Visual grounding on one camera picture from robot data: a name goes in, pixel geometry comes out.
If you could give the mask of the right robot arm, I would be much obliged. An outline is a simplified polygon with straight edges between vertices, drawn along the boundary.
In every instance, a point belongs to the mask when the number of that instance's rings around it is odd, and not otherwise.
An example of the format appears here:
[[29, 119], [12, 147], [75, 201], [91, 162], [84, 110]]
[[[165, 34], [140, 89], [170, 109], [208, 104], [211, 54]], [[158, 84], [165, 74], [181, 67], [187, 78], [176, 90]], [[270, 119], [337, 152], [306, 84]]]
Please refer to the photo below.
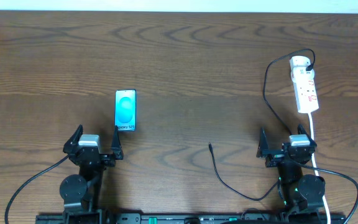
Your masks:
[[317, 220], [319, 208], [324, 207], [325, 180], [316, 175], [303, 174], [302, 165], [311, 160], [317, 144], [298, 126], [298, 133], [289, 136], [289, 141], [280, 149], [269, 148], [265, 130], [260, 130], [257, 157], [265, 159], [266, 167], [276, 167], [279, 174], [279, 192], [285, 208], [278, 213], [277, 219], [284, 222]]

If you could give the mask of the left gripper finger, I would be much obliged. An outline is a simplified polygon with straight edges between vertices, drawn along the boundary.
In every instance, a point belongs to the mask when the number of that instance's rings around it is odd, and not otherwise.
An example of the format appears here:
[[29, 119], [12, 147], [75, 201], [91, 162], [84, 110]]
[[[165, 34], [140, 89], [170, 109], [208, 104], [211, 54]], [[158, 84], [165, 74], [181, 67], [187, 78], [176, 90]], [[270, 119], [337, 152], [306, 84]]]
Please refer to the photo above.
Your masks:
[[122, 150], [121, 142], [119, 140], [119, 128], [118, 126], [114, 127], [114, 133], [112, 137], [111, 150], [114, 155], [115, 160], [123, 160], [124, 153]]
[[80, 124], [73, 135], [64, 144], [64, 149], [75, 149], [78, 145], [80, 137], [83, 134], [83, 126]]

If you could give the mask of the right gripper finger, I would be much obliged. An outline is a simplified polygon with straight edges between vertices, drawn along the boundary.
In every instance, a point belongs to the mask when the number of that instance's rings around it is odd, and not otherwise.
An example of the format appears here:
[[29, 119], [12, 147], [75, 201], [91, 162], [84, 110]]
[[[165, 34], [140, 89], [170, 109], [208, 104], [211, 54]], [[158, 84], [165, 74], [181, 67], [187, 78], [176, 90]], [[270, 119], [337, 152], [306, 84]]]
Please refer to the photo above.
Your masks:
[[267, 142], [267, 137], [264, 128], [261, 128], [256, 157], [266, 157], [268, 154], [269, 154], [269, 145]]
[[310, 142], [313, 142], [314, 140], [311, 138], [311, 135], [306, 131], [306, 129], [304, 128], [304, 126], [302, 124], [299, 124], [298, 127], [297, 127], [297, 132], [298, 134], [303, 134], [305, 135], [308, 140]]

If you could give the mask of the Galaxy smartphone cyan screen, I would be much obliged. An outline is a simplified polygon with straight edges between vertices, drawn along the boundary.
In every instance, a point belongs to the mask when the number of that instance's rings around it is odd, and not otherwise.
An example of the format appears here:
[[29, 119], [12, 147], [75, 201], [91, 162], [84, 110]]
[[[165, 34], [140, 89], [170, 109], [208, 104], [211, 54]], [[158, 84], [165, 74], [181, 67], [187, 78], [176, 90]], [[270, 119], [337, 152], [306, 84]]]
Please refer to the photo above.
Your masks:
[[135, 89], [117, 90], [114, 122], [119, 131], [135, 131], [137, 92]]

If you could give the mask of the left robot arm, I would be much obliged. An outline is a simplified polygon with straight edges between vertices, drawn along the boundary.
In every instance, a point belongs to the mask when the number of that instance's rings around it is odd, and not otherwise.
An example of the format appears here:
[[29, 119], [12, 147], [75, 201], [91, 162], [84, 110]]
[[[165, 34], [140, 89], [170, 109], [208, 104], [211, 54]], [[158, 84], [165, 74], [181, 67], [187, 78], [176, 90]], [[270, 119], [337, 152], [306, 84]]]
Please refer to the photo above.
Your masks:
[[78, 174], [66, 177], [60, 184], [60, 196], [64, 202], [63, 223], [113, 223], [114, 216], [106, 209], [98, 208], [107, 167], [114, 167], [124, 154], [119, 140], [119, 128], [114, 127], [111, 153], [101, 153], [100, 137], [84, 134], [79, 125], [63, 146], [68, 159], [80, 168]]

